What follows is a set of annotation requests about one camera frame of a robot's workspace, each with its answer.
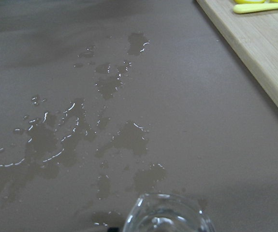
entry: wet surface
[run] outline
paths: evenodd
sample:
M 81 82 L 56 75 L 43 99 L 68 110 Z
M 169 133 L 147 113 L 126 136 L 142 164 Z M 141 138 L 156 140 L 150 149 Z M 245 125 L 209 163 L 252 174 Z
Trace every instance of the wet surface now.
M 149 191 L 278 231 L 278 110 L 197 4 L 0 0 L 0 232 L 106 231 Z
M 133 151 L 133 154 L 140 156 L 147 153 L 148 139 L 145 138 L 147 133 L 143 127 L 138 126 L 133 121 L 128 121 L 124 127 L 112 137 L 107 144 L 97 149 L 96 156 L 102 157 L 105 152 L 112 147 L 126 148 Z

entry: cutting board edge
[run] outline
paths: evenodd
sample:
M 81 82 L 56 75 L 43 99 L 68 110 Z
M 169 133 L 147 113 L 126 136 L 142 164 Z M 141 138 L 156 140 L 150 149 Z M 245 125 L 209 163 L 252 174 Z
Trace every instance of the cutting board edge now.
M 230 32 L 230 30 L 222 23 L 221 19 L 214 13 L 207 5 L 203 3 L 204 0 L 196 0 L 198 4 L 201 6 L 203 11 L 209 17 L 214 26 L 218 29 L 218 31 L 225 38 L 227 43 L 231 46 L 234 52 L 239 56 L 242 62 L 246 65 L 249 71 L 253 74 L 258 83 L 262 86 L 264 91 L 268 94 L 274 104 L 278 107 L 278 99 L 275 96 L 278 96 L 278 88 L 273 87 L 269 84 L 269 80 L 263 68 L 261 68 L 260 64 L 256 64 L 257 61 L 248 57 L 248 53 L 246 49 L 240 44 L 237 43 L 237 40 L 234 38 L 234 35 Z

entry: water droplet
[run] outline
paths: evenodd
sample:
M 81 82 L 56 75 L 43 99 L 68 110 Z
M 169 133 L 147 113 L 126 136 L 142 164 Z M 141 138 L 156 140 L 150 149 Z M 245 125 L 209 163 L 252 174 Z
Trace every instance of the water droplet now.
M 128 61 L 128 60 L 124 60 L 124 64 L 121 65 L 121 66 L 118 66 L 118 67 L 117 67 L 117 71 L 118 71 L 118 73 L 120 73 L 120 74 L 124 74 L 124 73 L 128 72 L 128 71 L 129 71 L 129 68 L 131 68 L 131 67 L 132 67 L 131 62 Z
M 109 121 L 111 120 L 111 118 L 109 117 L 102 117 L 97 121 L 97 127 L 101 130 L 103 130 L 106 125 L 109 123 Z
M 110 99 L 113 97 L 113 93 L 117 92 L 117 87 L 123 83 L 120 81 L 118 75 L 110 76 L 107 78 L 101 78 L 95 85 L 98 91 L 102 94 L 104 99 Z
M 97 187 L 98 191 L 96 196 L 99 200 L 102 200 L 110 196 L 111 180 L 107 175 L 102 174 L 98 177 Z
M 143 33 L 132 33 L 128 36 L 128 42 L 130 48 L 128 55 L 138 56 L 145 50 L 145 46 L 149 44 L 149 40 L 144 36 Z
M 22 135 L 24 132 L 25 132 L 25 130 L 24 130 L 24 129 L 21 129 L 21 128 L 15 128 L 15 129 L 13 130 L 13 134 Z
M 82 67 L 83 67 L 83 64 L 82 64 L 82 63 L 75 63 L 75 64 L 73 64 L 73 66 L 74 66 L 75 68 L 82 68 Z
M 109 168 L 108 161 L 104 160 L 103 162 L 101 162 L 100 167 L 103 168 L 103 169 Z
M 81 52 L 78 57 L 91 58 L 94 56 L 95 46 L 88 46 L 86 52 Z
M 99 148 L 96 152 L 97 157 L 102 157 L 106 150 L 115 148 L 126 148 L 133 151 L 134 155 L 140 156 L 147 153 L 146 145 L 148 139 L 144 137 L 147 133 L 143 127 L 138 126 L 133 121 L 128 121 L 124 127 L 117 132 L 112 140 Z
M 31 101 L 35 106 L 39 105 L 39 100 L 40 100 L 39 94 L 36 94 L 33 97 L 31 97 Z
M 93 212 L 91 221 L 94 225 L 103 225 L 109 227 L 122 227 L 124 224 L 124 217 L 116 210 L 109 212 L 99 211 Z
M 110 63 L 100 64 L 96 67 L 95 72 L 101 74 L 109 74 L 111 72 L 111 64 Z
M 167 171 L 161 164 L 151 164 L 147 170 L 138 170 L 134 175 L 134 188 L 137 192 L 147 192 L 166 177 Z

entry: water spill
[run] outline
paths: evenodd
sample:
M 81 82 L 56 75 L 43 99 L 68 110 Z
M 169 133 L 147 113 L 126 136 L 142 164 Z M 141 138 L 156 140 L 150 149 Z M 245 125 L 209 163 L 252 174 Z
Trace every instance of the water spill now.
M 54 127 L 56 124 L 57 116 L 51 114 L 49 111 L 44 113 L 43 123 L 49 125 L 50 127 Z
M 117 87 L 122 84 L 119 75 L 115 75 L 107 78 L 100 78 L 95 86 L 97 86 L 97 89 L 102 94 L 103 98 L 108 100 L 113 97 L 113 93 L 117 92 Z
M 33 97 L 33 100 L 38 102 L 39 97 Z M 13 202 L 20 189 L 35 176 L 53 179 L 59 173 L 60 163 L 64 166 L 75 164 L 75 149 L 79 141 L 95 139 L 95 131 L 86 121 L 84 99 L 75 99 L 63 113 L 63 117 L 58 120 L 55 114 L 49 111 L 44 112 L 42 117 L 26 121 L 27 130 L 21 128 L 13 130 L 14 134 L 20 136 L 25 134 L 29 136 L 29 139 L 25 144 L 24 157 L 21 160 L 8 164 L 0 160 L 0 193 L 5 186 L 8 186 L 7 198 L 3 199 L 4 204 Z M 71 133 L 59 139 L 63 131 L 67 131 L 66 126 L 72 126 Z M 61 130 L 59 136 L 56 135 L 57 128 Z M 100 197 L 105 197 L 102 193 L 105 181 L 101 179 L 99 184 L 101 186 Z
M 102 117 L 97 121 L 97 127 L 101 130 L 103 130 L 106 125 L 109 123 L 109 121 L 111 120 L 110 117 Z
M 83 64 L 82 63 L 75 63 L 75 64 L 73 64 L 73 67 L 75 67 L 75 68 L 82 68 Z
M 101 74 L 109 74 L 111 72 L 111 64 L 110 63 L 100 64 L 96 67 L 95 72 Z
M 34 95 L 33 97 L 31 97 L 31 102 L 33 103 L 33 105 L 38 106 L 39 105 L 39 100 L 40 100 L 40 96 L 39 94 Z
M 129 68 L 132 67 L 132 64 L 128 60 L 124 60 L 124 64 L 117 67 L 117 72 L 120 74 L 124 74 L 129 71 Z
M 93 212 L 91 221 L 94 225 L 122 227 L 124 225 L 124 217 L 116 210 L 105 212 Z
M 94 56 L 95 53 L 95 46 L 88 46 L 86 48 L 85 52 L 81 52 L 79 55 L 77 55 L 78 57 L 84 57 L 84 58 L 91 58 Z
M 97 180 L 97 198 L 99 200 L 102 200 L 104 198 L 107 198 L 110 196 L 110 190 L 111 190 L 111 180 L 107 175 L 100 175 Z
M 22 129 L 22 128 L 15 128 L 14 130 L 13 130 L 13 134 L 20 134 L 20 135 L 22 135 L 23 133 L 24 133 L 24 129 Z
M 102 161 L 101 164 L 100 164 L 100 167 L 101 167 L 102 169 L 108 169 L 108 168 L 109 168 L 109 163 L 108 163 L 108 161 L 107 161 L 107 160 Z
M 106 125 L 109 123 L 109 121 L 111 120 L 110 117 L 103 117 L 103 114 L 106 110 L 106 106 L 103 108 L 103 110 L 100 111 L 100 113 L 98 114 L 98 121 L 97 121 L 97 128 L 103 130 L 105 129 Z
M 167 171 L 161 164 L 151 164 L 147 170 L 138 170 L 133 178 L 134 189 L 139 192 L 147 192 L 154 189 L 157 182 L 166 177 Z
M 138 126 L 135 122 L 128 121 L 124 127 L 112 137 L 110 142 L 97 150 L 96 156 L 104 156 L 104 153 L 112 147 L 132 150 L 133 154 L 136 156 L 146 154 L 148 139 L 144 136 L 147 132 L 148 131 Z
M 130 44 L 128 55 L 138 56 L 144 52 L 145 46 L 149 44 L 149 40 L 143 33 L 132 33 L 128 36 L 128 43 Z

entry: clear glass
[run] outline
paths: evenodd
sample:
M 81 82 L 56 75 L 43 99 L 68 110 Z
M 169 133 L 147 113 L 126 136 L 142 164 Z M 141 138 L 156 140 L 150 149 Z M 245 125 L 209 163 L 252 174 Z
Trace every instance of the clear glass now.
M 195 202 L 174 194 L 141 195 L 123 232 L 215 232 L 211 220 Z

